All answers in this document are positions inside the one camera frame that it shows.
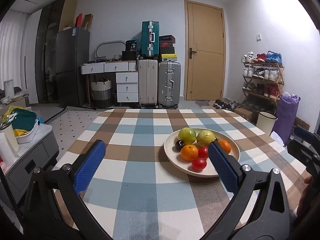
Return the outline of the purple bag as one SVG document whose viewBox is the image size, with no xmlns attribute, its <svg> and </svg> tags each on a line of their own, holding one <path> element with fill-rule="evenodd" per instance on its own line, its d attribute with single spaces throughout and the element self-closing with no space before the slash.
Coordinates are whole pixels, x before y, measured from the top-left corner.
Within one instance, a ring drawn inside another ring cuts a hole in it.
<svg viewBox="0 0 320 240">
<path fill-rule="evenodd" d="M 284 92 L 280 96 L 276 113 L 277 120 L 274 123 L 272 131 L 279 135 L 284 145 L 287 144 L 290 138 L 299 102 L 300 97 L 295 94 L 291 95 L 288 92 Z"/>
</svg>

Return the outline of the white waste bin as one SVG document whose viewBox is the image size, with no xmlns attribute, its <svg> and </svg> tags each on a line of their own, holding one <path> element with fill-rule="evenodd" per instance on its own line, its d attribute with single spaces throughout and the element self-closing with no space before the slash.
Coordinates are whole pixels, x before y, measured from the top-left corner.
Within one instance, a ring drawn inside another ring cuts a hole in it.
<svg viewBox="0 0 320 240">
<path fill-rule="evenodd" d="M 257 119 L 257 128 L 262 130 L 266 135 L 270 135 L 276 122 L 277 117 L 271 113 L 260 111 Z"/>
</svg>

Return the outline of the grey side cabinet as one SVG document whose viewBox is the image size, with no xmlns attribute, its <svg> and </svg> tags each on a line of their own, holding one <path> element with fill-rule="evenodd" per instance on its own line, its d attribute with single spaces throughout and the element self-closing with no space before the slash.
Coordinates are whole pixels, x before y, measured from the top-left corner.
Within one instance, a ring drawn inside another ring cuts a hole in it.
<svg viewBox="0 0 320 240">
<path fill-rule="evenodd" d="M 24 204 L 25 194 L 33 169 L 46 170 L 56 164 L 59 146 L 50 125 L 40 124 L 31 142 L 21 144 L 17 153 L 13 153 L 9 143 L 1 133 L 1 158 L 5 163 L 4 175 L 18 206 Z"/>
</svg>

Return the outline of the red tomato back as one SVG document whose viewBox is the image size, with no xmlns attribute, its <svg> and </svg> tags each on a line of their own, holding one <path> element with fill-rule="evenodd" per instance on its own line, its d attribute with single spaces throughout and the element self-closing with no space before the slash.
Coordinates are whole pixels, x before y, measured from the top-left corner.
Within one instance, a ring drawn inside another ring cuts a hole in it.
<svg viewBox="0 0 320 240">
<path fill-rule="evenodd" d="M 198 149 L 198 157 L 208 159 L 208 147 L 201 147 Z"/>
</svg>

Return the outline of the wooden shoe rack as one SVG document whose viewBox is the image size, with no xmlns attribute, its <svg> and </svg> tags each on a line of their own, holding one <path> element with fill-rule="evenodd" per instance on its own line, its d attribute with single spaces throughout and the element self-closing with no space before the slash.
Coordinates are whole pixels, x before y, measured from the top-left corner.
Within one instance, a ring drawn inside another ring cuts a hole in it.
<svg viewBox="0 0 320 240">
<path fill-rule="evenodd" d="M 267 101 L 277 107 L 285 85 L 282 55 L 270 50 L 257 55 L 250 51 L 241 57 L 241 63 L 244 65 L 242 92 L 245 99 L 259 99 L 258 106 Z"/>
</svg>

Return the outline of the large orange tangerine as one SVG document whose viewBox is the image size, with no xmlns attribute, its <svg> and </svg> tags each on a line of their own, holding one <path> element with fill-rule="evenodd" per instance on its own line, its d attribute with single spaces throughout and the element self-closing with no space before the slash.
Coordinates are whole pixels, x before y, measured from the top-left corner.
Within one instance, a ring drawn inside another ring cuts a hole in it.
<svg viewBox="0 0 320 240">
<path fill-rule="evenodd" d="M 198 157 L 199 150 L 195 145 L 184 145 L 180 151 L 180 156 L 185 161 L 193 161 Z"/>
</svg>

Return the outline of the green yellow bag in basket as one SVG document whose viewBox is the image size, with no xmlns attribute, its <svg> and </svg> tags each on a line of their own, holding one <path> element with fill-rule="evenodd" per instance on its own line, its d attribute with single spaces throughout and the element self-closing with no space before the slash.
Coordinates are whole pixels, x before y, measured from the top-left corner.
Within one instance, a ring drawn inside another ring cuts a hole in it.
<svg viewBox="0 0 320 240">
<path fill-rule="evenodd" d="M 4 122 L 11 123 L 15 137 L 20 137 L 33 129 L 37 115 L 23 107 L 10 106 L 2 118 Z"/>
</svg>

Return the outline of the yellow green passion fruit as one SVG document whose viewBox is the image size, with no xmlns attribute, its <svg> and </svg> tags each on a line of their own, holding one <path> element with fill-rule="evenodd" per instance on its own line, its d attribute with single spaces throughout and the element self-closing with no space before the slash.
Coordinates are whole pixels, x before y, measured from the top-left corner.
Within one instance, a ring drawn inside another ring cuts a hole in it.
<svg viewBox="0 0 320 240">
<path fill-rule="evenodd" d="M 210 130 L 202 130 L 196 138 L 197 144 L 200 147 L 207 147 L 211 142 L 216 140 L 215 134 Z"/>
</svg>

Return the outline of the cream round plate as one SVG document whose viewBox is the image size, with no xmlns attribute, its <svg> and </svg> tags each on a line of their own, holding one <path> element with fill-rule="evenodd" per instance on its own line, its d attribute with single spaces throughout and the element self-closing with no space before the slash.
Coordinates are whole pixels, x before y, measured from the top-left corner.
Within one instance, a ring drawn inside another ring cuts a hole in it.
<svg viewBox="0 0 320 240">
<path fill-rule="evenodd" d="M 238 147 L 236 142 L 232 138 L 228 137 L 227 135 L 221 132 L 218 132 L 212 129 L 211 131 L 213 132 L 213 134 L 216 136 L 218 140 L 226 140 L 230 143 L 231 152 L 229 155 L 233 156 L 237 161 L 239 161 L 241 154 L 240 154 L 240 148 Z M 186 161 L 181 157 L 180 153 L 175 148 L 175 142 L 178 141 L 179 132 L 180 130 L 174 131 L 173 133 L 171 133 L 171 135 L 167 137 L 167 139 L 164 142 L 164 145 L 163 145 L 164 152 L 167 158 L 169 159 L 169 161 L 180 171 L 186 174 L 189 174 L 191 176 L 200 177 L 200 178 L 218 177 L 219 175 L 217 174 L 217 171 L 215 170 L 215 167 L 210 160 L 207 161 L 207 166 L 204 168 L 204 170 L 198 172 L 198 171 L 194 171 L 191 168 L 190 161 Z"/>
</svg>

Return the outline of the dark plum near gripper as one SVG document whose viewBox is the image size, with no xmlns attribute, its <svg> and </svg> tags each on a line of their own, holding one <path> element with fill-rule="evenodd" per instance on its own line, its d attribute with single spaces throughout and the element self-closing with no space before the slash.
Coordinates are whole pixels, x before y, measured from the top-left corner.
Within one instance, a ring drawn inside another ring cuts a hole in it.
<svg viewBox="0 0 320 240">
<path fill-rule="evenodd" d="M 181 149 L 185 146 L 183 140 L 178 140 L 175 142 L 175 149 L 176 151 L 180 152 Z"/>
</svg>

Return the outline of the woven laundry basket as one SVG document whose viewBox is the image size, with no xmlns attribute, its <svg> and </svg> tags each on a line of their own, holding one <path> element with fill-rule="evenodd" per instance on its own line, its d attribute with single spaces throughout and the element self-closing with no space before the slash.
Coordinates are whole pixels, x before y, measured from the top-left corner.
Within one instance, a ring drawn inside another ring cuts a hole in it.
<svg viewBox="0 0 320 240">
<path fill-rule="evenodd" d="M 111 80 L 99 79 L 98 82 L 91 82 L 91 90 L 95 107 L 108 108 L 113 105 Z"/>
</svg>

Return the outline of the wooden door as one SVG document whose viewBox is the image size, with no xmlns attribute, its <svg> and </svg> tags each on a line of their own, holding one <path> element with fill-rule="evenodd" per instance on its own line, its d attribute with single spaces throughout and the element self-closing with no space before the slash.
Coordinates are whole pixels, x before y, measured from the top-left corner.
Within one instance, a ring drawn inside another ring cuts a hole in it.
<svg viewBox="0 0 320 240">
<path fill-rule="evenodd" d="M 185 0 L 185 78 L 187 100 L 221 99 L 226 72 L 222 8 Z"/>
</svg>

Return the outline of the white drawer desk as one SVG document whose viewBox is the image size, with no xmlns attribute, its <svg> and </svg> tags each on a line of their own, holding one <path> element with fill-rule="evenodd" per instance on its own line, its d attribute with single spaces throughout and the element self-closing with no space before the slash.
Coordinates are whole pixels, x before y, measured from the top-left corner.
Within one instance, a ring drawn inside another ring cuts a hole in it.
<svg viewBox="0 0 320 240">
<path fill-rule="evenodd" d="M 112 82 L 112 98 L 117 103 L 138 102 L 136 61 L 86 63 L 81 66 L 81 74 L 87 77 L 88 88 L 91 93 L 91 82 L 108 79 Z"/>
</svg>

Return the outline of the silver suitcase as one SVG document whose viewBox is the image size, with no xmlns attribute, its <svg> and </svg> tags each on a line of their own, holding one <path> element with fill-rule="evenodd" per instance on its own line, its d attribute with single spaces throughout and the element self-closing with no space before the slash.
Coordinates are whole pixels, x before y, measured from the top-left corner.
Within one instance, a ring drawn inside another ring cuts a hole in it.
<svg viewBox="0 0 320 240">
<path fill-rule="evenodd" d="M 160 62 L 158 64 L 158 106 L 178 108 L 180 101 L 181 64 Z"/>
</svg>

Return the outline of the stacked shoe boxes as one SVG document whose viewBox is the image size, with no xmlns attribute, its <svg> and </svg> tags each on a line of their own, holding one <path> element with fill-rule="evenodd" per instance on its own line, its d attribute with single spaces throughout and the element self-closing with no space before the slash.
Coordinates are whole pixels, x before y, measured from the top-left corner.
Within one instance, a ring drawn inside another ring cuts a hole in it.
<svg viewBox="0 0 320 240">
<path fill-rule="evenodd" d="M 177 61 L 175 43 L 176 39 L 173 35 L 163 35 L 159 37 L 159 54 L 162 61 Z"/>
</svg>

